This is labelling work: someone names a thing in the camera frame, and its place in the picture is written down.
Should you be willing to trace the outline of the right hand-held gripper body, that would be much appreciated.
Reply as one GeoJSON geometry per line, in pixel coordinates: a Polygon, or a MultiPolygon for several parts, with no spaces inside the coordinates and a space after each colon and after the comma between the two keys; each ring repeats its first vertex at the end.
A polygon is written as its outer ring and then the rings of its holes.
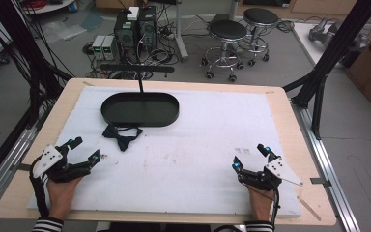
{"type": "Polygon", "coordinates": [[[256,172],[244,169],[243,164],[238,160],[238,180],[242,184],[260,190],[277,190],[283,181],[298,186],[303,185],[303,181],[283,158],[268,162],[262,171],[256,172]]]}

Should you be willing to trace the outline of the dark navy bow tie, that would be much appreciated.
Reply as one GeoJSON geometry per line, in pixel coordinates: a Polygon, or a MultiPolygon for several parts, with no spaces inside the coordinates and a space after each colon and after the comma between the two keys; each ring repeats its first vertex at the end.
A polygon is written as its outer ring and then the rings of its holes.
{"type": "Polygon", "coordinates": [[[119,149],[124,152],[129,144],[138,138],[138,136],[143,132],[138,127],[128,127],[128,128],[118,128],[113,125],[108,125],[102,133],[105,138],[114,138],[117,141],[119,149]],[[135,135],[121,135],[122,131],[135,130],[135,135]]]}

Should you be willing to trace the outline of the black oval tray with T-bar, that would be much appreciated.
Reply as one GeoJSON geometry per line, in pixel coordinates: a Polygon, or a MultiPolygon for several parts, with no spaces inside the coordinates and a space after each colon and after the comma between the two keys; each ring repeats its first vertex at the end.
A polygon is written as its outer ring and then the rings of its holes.
{"type": "Polygon", "coordinates": [[[179,101],[168,93],[145,92],[138,77],[138,92],[121,92],[101,105],[104,121],[113,126],[166,127],[180,114],[179,101]]]}

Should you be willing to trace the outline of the person's right hand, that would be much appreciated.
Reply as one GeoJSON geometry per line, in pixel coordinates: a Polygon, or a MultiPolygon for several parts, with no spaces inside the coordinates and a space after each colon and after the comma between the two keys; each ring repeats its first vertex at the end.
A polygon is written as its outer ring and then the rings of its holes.
{"type": "Polygon", "coordinates": [[[261,190],[252,186],[247,187],[252,216],[254,220],[268,221],[274,199],[273,190],[261,190]]]}

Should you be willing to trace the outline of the person's left hand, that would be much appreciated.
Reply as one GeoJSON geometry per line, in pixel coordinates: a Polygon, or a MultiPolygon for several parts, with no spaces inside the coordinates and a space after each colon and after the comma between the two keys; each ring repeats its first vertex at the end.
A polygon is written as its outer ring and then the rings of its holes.
{"type": "Polygon", "coordinates": [[[81,178],[66,183],[55,183],[52,180],[47,182],[46,187],[50,199],[49,216],[51,218],[60,220],[65,220],[67,218],[71,210],[75,189],[80,181],[81,178]]]}

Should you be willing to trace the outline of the thin wooden stick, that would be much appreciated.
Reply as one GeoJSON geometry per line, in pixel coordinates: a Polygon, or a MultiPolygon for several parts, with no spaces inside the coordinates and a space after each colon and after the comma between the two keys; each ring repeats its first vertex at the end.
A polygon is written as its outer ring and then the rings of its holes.
{"type": "Polygon", "coordinates": [[[300,196],[297,196],[298,201],[302,204],[302,206],[318,221],[321,221],[321,217],[313,210],[313,208],[300,196]]]}

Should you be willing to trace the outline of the white foam mat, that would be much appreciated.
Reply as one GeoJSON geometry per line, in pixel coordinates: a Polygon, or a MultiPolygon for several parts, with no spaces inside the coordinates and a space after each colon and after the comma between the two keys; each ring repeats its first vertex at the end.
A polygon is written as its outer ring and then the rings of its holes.
{"type": "Polygon", "coordinates": [[[71,163],[100,151],[101,160],[77,187],[76,210],[247,215],[248,193],[232,168],[234,159],[252,171],[266,158],[263,144],[283,150],[265,94],[173,91],[180,103],[177,120],[167,127],[146,128],[121,151],[102,133],[100,114],[113,87],[86,87],[56,142],[81,137],[68,154],[71,163]]]}

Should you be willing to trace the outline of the grey bench power supply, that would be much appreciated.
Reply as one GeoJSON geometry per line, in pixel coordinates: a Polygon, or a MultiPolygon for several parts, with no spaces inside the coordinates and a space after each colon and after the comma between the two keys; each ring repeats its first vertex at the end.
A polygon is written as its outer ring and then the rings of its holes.
{"type": "Polygon", "coordinates": [[[106,36],[102,43],[102,52],[105,60],[115,60],[118,54],[114,36],[106,36]]]}
{"type": "Polygon", "coordinates": [[[97,35],[92,43],[92,49],[97,60],[103,60],[102,44],[104,42],[104,35],[97,35]]]}

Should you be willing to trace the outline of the clear plastic sheet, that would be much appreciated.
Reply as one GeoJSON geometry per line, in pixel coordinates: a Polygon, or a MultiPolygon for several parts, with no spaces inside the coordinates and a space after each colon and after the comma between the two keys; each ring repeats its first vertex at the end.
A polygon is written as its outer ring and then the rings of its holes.
{"type": "Polygon", "coordinates": [[[69,41],[86,32],[100,28],[104,19],[94,11],[57,11],[42,14],[39,22],[43,37],[48,44],[58,41],[69,41]]]}

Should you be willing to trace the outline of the black computer tower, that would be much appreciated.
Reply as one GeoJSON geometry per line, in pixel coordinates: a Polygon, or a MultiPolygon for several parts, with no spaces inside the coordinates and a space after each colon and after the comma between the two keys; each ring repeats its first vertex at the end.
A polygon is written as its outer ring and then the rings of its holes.
{"type": "Polygon", "coordinates": [[[127,12],[119,12],[114,26],[114,35],[121,52],[136,48],[139,42],[139,26],[136,20],[128,20],[127,12]]]}
{"type": "Polygon", "coordinates": [[[143,46],[151,51],[157,48],[157,9],[155,6],[140,9],[138,23],[143,46]]]}

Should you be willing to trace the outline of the black round stool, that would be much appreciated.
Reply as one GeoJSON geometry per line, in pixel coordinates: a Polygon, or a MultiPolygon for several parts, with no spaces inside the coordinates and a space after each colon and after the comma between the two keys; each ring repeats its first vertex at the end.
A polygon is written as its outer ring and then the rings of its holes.
{"type": "Polygon", "coordinates": [[[249,66],[256,64],[259,54],[263,55],[265,62],[269,61],[269,44],[264,37],[276,26],[278,20],[278,16],[267,9],[250,8],[243,12],[243,21],[246,23],[247,30],[244,49],[252,54],[247,61],[249,66]]]}
{"type": "Polygon", "coordinates": [[[240,42],[245,37],[245,28],[234,20],[216,20],[209,25],[209,35],[220,40],[221,45],[207,49],[201,59],[201,65],[208,67],[206,77],[208,79],[214,77],[213,67],[223,68],[230,71],[228,79],[235,82],[237,77],[234,74],[234,68],[242,69],[243,62],[240,56],[230,48],[230,45],[240,42]]]}

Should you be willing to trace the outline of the round white table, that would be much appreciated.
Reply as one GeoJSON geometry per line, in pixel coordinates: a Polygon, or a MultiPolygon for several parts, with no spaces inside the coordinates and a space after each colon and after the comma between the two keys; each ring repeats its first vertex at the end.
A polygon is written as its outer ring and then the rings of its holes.
{"type": "Polygon", "coordinates": [[[28,15],[36,15],[68,8],[76,12],[78,7],[75,0],[25,0],[22,10],[28,15]]]}

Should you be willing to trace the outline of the grey table leg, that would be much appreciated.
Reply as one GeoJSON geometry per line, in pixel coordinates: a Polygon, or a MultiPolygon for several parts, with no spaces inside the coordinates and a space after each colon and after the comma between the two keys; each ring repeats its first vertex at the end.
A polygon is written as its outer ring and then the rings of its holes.
{"type": "Polygon", "coordinates": [[[176,6],[176,32],[175,41],[180,52],[180,61],[186,62],[188,60],[188,52],[182,37],[182,0],[175,0],[176,6]]]}

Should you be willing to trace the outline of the aluminium rail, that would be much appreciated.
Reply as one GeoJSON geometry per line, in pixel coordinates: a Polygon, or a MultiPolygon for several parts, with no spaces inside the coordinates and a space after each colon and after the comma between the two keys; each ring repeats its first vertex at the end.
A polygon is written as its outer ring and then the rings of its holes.
{"type": "Polygon", "coordinates": [[[14,129],[0,147],[0,192],[16,172],[12,170],[13,165],[24,159],[39,130],[37,126],[14,129]]]}
{"type": "Polygon", "coordinates": [[[330,180],[331,186],[324,188],[333,207],[335,217],[340,221],[344,232],[361,232],[357,219],[348,202],[346,194],[333,168],[326,147],[321,139],[311,129],[312,116],[306,108],[291,104],[297,120],[304,134],[305,141],[309,144],[311,156],[316,162],[320,178],[330,180]]]}

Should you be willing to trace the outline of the black metal frame stand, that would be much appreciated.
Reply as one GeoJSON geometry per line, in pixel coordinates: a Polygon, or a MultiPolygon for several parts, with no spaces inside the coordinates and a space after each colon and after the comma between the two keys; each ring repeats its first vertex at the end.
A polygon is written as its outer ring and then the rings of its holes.
{"type": "Polygon", "coordinates": [[[320,122],[326,80],[348,46],[370,18],[371,0],[357,0],[314,68],[304,77],[283,87],[285,92],[300,87],[300,91],[292,97],[294,105],[299,108],[307,108],[310,100],[314,99],[311,131],[318,140],[321,139],[320,122]]]}
{"type": "Polygon", "coordinates": [[[0,46],[10,58],[0,64],[0,147],[14,129],[38,119],[38,107],[61,93],[70,75],[50,64],[35,42],[17,0],[0,0],[0,46]]]}

